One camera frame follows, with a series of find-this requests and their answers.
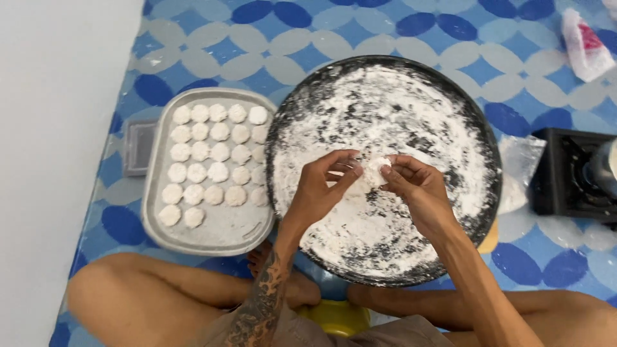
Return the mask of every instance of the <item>flour-dusted tray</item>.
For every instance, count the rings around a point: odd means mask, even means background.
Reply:
[[[272,116],[276,113],[276,106],[266,97],[250,91],[231,88],[196,88],[173,98],[162,112],[159,128],[152,145],[152,155],[141,208],[144,228],[157,244],[181,253],[201,256],[234,256],[242,254],[257,247],[268,236],[274,224],[274,215],[270,205],[258,207],[252,204],[250,199],[239,207],[231,207],[226,202],[222,202],[217,206],[211,206],[202,201],[196,206],[204,210],[205,219],[196,228],[187,227],[183,222],[184,217],[172,227],[164,226],[157,218],[161,209],[165,207],[165,203],[160,198],[161,192],[171,183],[167,177],[167,170],[174,163],[170,157],[170,150],[175,143],[169,137],[171,131],[176,127],[172,120],[172,115],[180,106],[187,105],[192,108],[196,104],[203,104],[208,107],[214,104],[221,104],[225,106],[225,109],[229,109],[234,104],[240,104],[247,112],[254,106],[263,106],[269,113],[266,125],[271,124]],[[223,123],[226,123],[230,130],[236,125],[229,117]],[[193,121],[190,121],[186,125],[191,127],[194,124]],[[212,128],[214,123],[209,120],[206,124]],[[253,127],[249,123],[248,117],[240,124],[245,125],[250,130]],[[208,136],[204,141],[211,148],[218,142],[213,140],[211,136]],[[190,140],[188,144],[193,144],[194,142],[195,140]],[[231,136],[222,142],[229,147],[230,151],[236,146]],[[259,144],[249,139],[244,145],[252,151]],[[198,161],[190,158],[183,164],[188,167],[196,162]],[[208,169],[214,162],[212,158],[207,158],[200,163]],[[216,184],[227,191],[229,187],[235,185],[231,178],[231,173],[239,165],[233,162],[231,158],[227,159],[224,164],[229,169],[230,177],[221,183],[213,183],[210,178],[206,178],[200,183],[204,189]],[[257,163],[253,158],[244,164],[251,171],[259,165],[263,164]],[[191,184],[193,183],[188,179],[180,183],[183,189],[186,189]],[[242,187],[246,190],[247,195],[250,196],[251,191],[259,186],[250,181]],[[178,203],[178,207],[184,212],[192,206],[182,199]]]

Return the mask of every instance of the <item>tattooed forearm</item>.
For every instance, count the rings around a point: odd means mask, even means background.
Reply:
[[[283,307],[283,287],[291,267],[288,263],[285,260],[282,264],[272,249],[249,297],[231,322],[226,346],[270,346]]]

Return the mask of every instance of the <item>white wall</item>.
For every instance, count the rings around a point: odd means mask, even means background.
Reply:
[[[49,343],[142,3],[0,3],[0,346]]]

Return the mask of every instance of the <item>black stove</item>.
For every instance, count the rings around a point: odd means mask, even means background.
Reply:
[[[591,218],[617,226],[617,200],[589,172],[589,159],[612,135],[545,128],[532,135],[547,141],[531,181],[531,207],[539,215]]]

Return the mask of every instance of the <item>dough ball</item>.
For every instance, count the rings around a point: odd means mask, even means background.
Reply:
[[[177,124],[184,124],[191,120],[191,110],[187,105],[178,107],[173,111],[172,120]]]
[[[191,147],[191,156],[196,161],[204,161],[210,156],[210,145],[203,141],[193,143]]]
[[[231,106],[227,113],[234,123],[242,123],[246,119],[246,110],[239,104]]]
[[[210,136],[217,141],[225,141],[230,137],[230,129],[225,123],[216,123],[210,131]]]
[[[253,169],[253,172],[251,172],[251,180],[256,185],[262,186],[266,184],[266,167],[260,165]]]
[[[255,147],[255,149],[253,149],[253,159],[255,159],[255,161],[259,164],[263,164],[263,162],[266,161],[266,155],[264,153],[263,145],[257,146]]]
[[[259,187],[251,192],[251,202],[255,206],[266,206],[268,204],[268,194],[266,194],[266,188]]]
[[[392,163],[386,157],[374,158],[368,162],[363,162],[364,173],[362,174],[362,180],[371,188],[378,188],[386,184],[386,179],[381,175],[381,167],[384,165],[390,166]]]
[[[233,151],[231,151],[231,160],[237,162],[240,165],[244,165],[245,162],[251,158],[251,151],[247,146],[243,144],[237,145]]]
[[[225,143],[219,142],[212,147],[210,157],[218,162],[224,162],[230,158],[230,148]]]
[[[229,206],[242,206],[246,202],[246,190],[241,186],[231,186],[225,193],[225,202]]]
[[[219,186],[210,186],[204,192],[204,200],[210,205],[218,205],[223,202],[225,191]]]
[[[169,171],[167,171],[167,176],[173,183],[184,182],[186,179],[186,166],[179,162],[173,163],[172,166],[169,167]]]
[[[264,144],[266,143],[266,137],[268,137],[268,127],[266,125],[258,125],[253,128],[253,134],[251,134],[253,141]]]
[[[182,199],[182,186],[177,183],[170,183],[161,192],[161,199],[165,204],[177,204]]]
[[[210,118],[210,111],[206,105],[195,105],[191,111],[191,119],[197,123],[203,123]]]
[[[236,125],[231,131],[231,139],[237,144],[245,143],[249,137],[251,137],[251,131],[242,124]]]
[[[249,111],[249,122],[255,125],[264,124],[268,120],[268,111],[263,106],[255,106]]]
[[[227,118],[227,110],[225,110],[225,106],[221,104],[210,106],[210,120],[213,122],[221,122],[225,118]]]
[[[204,221],[204,210],[199,207],[191,207],[184,212],[184,224],[189,228],[196,228]]]
[[[212,179],[214,183],[220,183],[227,181],[227,178],[230,176],[230,171],[227,169],[227,166],[222,162],[215,162],[210,165],[208,169],[208,177]]]
[[[173,145],[169,154],[174,161],[184,162],[189,160],[191,156],[191,147],[186,143],[177,143]]]
[[[237,167],[233,169],[231,179],[233,179],[234,183],[237,185],[245,185],[251,180],[251,172],[244,166]]]
[[[193,183],[201,183],[208,176],[208,171],[202,164],[191,164],[186,172],[186,178]]]
[[[166,227],[171,227],[176,225],[180,220],[180,216],[182,215],[182,211],[176,205],[167,205],[163,207],[159,212],[159,220]]]
[[[179,125],[172,130],[169,137],[172,138],[175,143],[186,143],[191,139],[191,128],[186,125]]]
[[[187,204],[199,204],[204,198],[204,187],[200,185],[189,185],[184,191],[182,197]]]
[[[205,140],[208,137],[208,132],[210,131],[210,127],[208,127],[204,123],[197,123],[193,125],[191,128],[191,134],[193,138],[197,141]]]

